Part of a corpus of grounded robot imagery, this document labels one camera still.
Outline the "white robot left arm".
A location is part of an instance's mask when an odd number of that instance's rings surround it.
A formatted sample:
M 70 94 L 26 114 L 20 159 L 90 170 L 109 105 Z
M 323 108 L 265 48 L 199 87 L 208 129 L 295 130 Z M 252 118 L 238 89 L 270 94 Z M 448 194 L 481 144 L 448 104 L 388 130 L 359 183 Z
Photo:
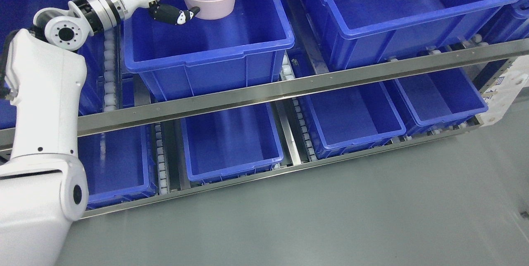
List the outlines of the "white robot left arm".
M 78 107 L 87 76 L 77 51 L 124 16 L 118 0 L 73 0 L 39 10 L 9 33 L 1 97 L 17 108 L 11 158 L 1 166 L 2 266 L 53 266 L 89 201 L 78 157 Z

